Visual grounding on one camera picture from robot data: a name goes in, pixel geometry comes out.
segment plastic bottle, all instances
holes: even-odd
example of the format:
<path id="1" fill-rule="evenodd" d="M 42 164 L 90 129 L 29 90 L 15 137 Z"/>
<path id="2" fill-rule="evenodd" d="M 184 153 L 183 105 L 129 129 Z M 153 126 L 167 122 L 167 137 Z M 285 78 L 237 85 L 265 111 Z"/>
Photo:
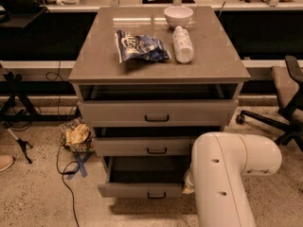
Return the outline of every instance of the plastic bottle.
<path id="1" fill-rule="evenodd" d="M 188 63 L 193 59 L 194 50 L 188 31 L 178 26 L 172 35 L 174 54 L 180 63 Z"/>

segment shoe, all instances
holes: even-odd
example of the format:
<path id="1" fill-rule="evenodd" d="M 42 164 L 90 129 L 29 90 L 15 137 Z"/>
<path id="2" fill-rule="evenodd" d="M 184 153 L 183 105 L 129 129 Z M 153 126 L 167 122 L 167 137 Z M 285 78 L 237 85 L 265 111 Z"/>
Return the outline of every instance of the shoe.
<path id="1" fill-rule="evenodd" d="M 10 155 L 0 155 L 0 171 L 8 169 L 15 159 Z"/>

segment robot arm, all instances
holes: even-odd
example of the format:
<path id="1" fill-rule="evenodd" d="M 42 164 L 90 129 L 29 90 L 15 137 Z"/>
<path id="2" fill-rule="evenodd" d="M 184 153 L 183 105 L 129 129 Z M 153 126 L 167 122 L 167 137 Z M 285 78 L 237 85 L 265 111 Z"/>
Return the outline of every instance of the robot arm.
<path id="1" fill-rule="evenodd" d="M 256 226 L 241 175 L 271 175 L 280 168 L 279 148 L 268 138 L 210 132 L 194 143 L 186 184 L 196 194 L 203 227 Z"/>

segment desk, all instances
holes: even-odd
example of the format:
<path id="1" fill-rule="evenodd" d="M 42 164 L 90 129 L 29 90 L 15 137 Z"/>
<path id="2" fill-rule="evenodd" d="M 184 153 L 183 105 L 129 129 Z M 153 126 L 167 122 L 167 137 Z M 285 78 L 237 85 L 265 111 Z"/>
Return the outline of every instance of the desk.
<path id="1" fill-rule="evenodd" d="M 192 8 L 188 64 L 174 57 L 164 7 L 98 11 L 69 81 L 107 171 L 103 197 L 180 196 L 193 142 L 228 125 L 236 110 L 250 76 L 212 8 Z M 118 29 L 156 35 L 171 60 L 119 63 Z"/>

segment speckled floor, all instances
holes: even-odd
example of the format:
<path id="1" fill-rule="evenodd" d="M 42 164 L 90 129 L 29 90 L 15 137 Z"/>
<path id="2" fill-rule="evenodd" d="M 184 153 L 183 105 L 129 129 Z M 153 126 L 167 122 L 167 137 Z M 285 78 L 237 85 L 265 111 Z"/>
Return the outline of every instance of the speckled floor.
<path id="1" fill-rule="evenodd" d="M 276 106 L 242 106 L 279 118 Z M 15 164 L 0 172 L 0 226 L 74 227 L 72 196 L 56 168 L 61 131 L 59 123 L 32 123 L 16 133 L 34 148 L 28 150 L 29 165 L 7 131 L 0 128 L 0 154 L 16 158 Z M 276 138 L 278 130 L 247 119 L 239 126 L 232 119 L 224 131 L 253 133 Z M 303 222 L 303 153 L 291 142 L 282 147 L 279 172 L 268 177 L 244 177 L 244 185 L 259 227 L 300 227 Z M 59 150 L 59 169 L 75 159 L 66 149 Z M 93 154 L 85 163 L 87 175 L 78 172 L 65 178 L 75 197 L 80 227 L 97 226 L 198 226 L 194 195 L 178 199 L 104 199 L 98 184 L 105 181 L 100 159 Z"/>

